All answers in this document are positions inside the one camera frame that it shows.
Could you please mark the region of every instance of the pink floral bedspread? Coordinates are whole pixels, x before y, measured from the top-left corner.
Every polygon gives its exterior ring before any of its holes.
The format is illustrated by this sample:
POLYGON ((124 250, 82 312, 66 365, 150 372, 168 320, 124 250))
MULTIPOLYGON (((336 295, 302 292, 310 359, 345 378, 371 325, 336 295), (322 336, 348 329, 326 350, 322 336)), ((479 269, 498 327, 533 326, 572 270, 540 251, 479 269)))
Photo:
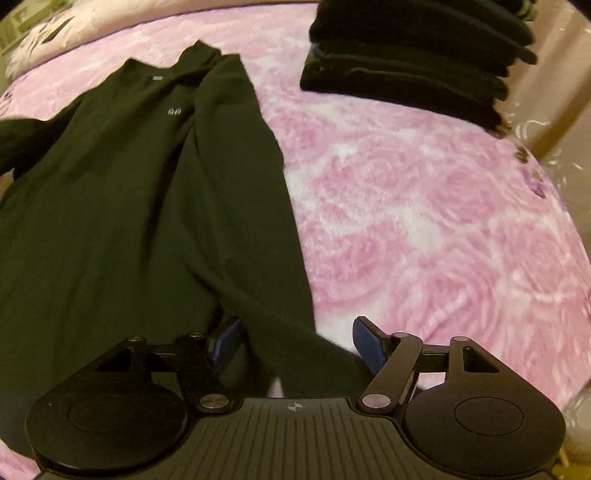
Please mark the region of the pink floral bedspread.
MULTIPOLYGON (((463 121, 301 92, 315 8, 120 31, 18 79, 0 115, 50 118, 128 57, 170 66, 198 39, 241 53, 285 155, 318 332, 354 350, 351 325, 365 315, 427 343, 469 336, 563 408, 591 375, 591 267, 554 187, 510 140, 463 121)), ((0 460, 7 480, 38 471, 6 448, 0 460)))

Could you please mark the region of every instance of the pillow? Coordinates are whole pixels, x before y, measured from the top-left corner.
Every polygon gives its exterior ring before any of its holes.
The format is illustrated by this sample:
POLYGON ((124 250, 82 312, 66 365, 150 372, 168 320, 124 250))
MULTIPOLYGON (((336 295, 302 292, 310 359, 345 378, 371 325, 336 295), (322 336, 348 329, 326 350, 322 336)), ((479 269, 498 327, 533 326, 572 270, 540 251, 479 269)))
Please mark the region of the pillow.
MULTIPOLYGON (((284 0, 283 3, 315 0, 284 0)), ((62 53, 124 28, 159 18, 216 8, 268 4, 276 0, 77 0, 34 27, 14 50, 6 77, 14 81, 62 53)))

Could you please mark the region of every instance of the metal pivot screw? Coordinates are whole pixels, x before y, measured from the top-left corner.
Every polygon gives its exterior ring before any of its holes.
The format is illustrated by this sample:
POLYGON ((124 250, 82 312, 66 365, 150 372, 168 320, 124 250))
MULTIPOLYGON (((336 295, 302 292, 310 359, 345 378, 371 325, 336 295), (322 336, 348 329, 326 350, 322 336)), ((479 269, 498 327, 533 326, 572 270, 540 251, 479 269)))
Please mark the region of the metal pivot screw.
POLYGON ((199 403, 203 408, 208 410, 218 410, 220 408, 224 408, 230 403, 230 399, 228 399, 225 395, 220 395, 218 393, 212 393, 210 395, 205 395, 201 397, 199 403))
POLYGON ((366 395, 361 399, 361 403, 365 405, 367 408, 386 408, 390 405, 390 399, 386 395, 382 395, 379 393, 372 393, 371 395, 366 395))

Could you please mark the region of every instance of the folded black clothing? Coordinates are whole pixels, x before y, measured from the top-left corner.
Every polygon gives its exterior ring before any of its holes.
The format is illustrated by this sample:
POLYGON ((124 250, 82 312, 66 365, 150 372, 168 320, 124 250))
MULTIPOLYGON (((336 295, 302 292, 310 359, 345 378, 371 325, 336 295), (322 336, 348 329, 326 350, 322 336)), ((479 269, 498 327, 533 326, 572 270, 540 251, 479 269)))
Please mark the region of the folded black clothing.
POLYGON ((440 0, 440 2, 484 22, 520 45, 527 46, 534 43, 534 34, 529 26, 514 13, 492 0, 440 0))
POLYGON ((531 50, 507 35, 435 0, 404 0, 388 7, 379 0, 325 0, 310 39, 319 43, 333 38, 426 50, 492 74, 502 73, 516 59, 537 62, 531 50))
MULTIPOLYGON (((513 2, 520 4, 526 0, 498 0, 499 2, 513 2)), ((529 26, 509 12, 499 3, 493 0, 439 0, 447 7, 453 8, 459 12, 480 20, 486 25, 505 34, 518 44, 527 46, 534 42, 534 36, 529 26)), ((408 0, 404 2, 384 2, 379 0, 369 0, 363 2, 359 0, 323 0, 319 3, 319 15, 331 15, 335 11, 346 11, 351 14, 372 11, 375 16, 386 15, 404 15, 409 4, 408 0)))
POLYGON ((531 9, 531 4, 535 4, 536 0, 495 0, 500 7, 503 7, 509 13, 517 15, 522 18, 531 9))
POLYGON ((506 100, 509 95, 507 85, 500 78, 472 65, 415 48, 327 40, 312 46, 307 62, 340 72, 373 72, 378 78, 388 74, 423 77, 487 105, 494 99, 506 100))
POLYGON ((502 118, 489 104, 475 102, 426 77, 408 73, 375 72, 370 69, 324 67, 323 60, 309 55, 300 80, 302 90, 340 93, 360 98, 407 105, 459 118, 487 130, 496 130, 502 118))

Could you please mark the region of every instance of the black fabric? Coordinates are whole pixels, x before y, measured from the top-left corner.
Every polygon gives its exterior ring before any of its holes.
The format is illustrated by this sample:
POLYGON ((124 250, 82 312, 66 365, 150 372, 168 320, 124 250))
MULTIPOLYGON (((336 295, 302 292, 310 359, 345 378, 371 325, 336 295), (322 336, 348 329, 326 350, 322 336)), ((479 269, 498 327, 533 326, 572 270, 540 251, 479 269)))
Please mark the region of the black fabric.
POLYGON ((310 27, 313 43, 341 38, 399 45, 469 63, 492 74, 536 55, 488 24, 434 0, 324 0, 310 27))
POLYGON ((371 63, 364 67, 363 62, 353 68, 335 66, 316 57, 312 50, 304 66, 300 87, 312 92, 341 93, 421 108, 460 118, 488 130, 495 130, 502 124, 492 98, 488 104, 475 102, 429 77, 376 71, 372 67, 371 63))
POLYGON ((587 20, 591 21, 591 0, 571 0, 570 3, 575 7, 587 20))
POLYGON ((515 40, 519 45, 534 43, 529 26, 514 13, 492 0, 440 0, 442 4, 470 15, 515 40))
POLYGON ((317 336, 280 148, 239 56, 198 42, 128 60, 49 121, 0 122, 0 437, 123 338, 169 343, 244 320, 223 382, 356 397, 357 357, 317 336))
POLYGON ((471 65, 427 51, 399 46, 366 45, 329 40, 311 48, 307 63, 345 75, 362 70, 368 78, 368 89, 391 74, 423 78, 477 103, 491 105, 506 100, 507 85, 498 77, 471 65))
POLYGON ((494 0, 497 5, 504 8, 508 12, 517 15, 521 11, 525 10, 528 4, 534 4, 534 1, 530 0, 494 0))

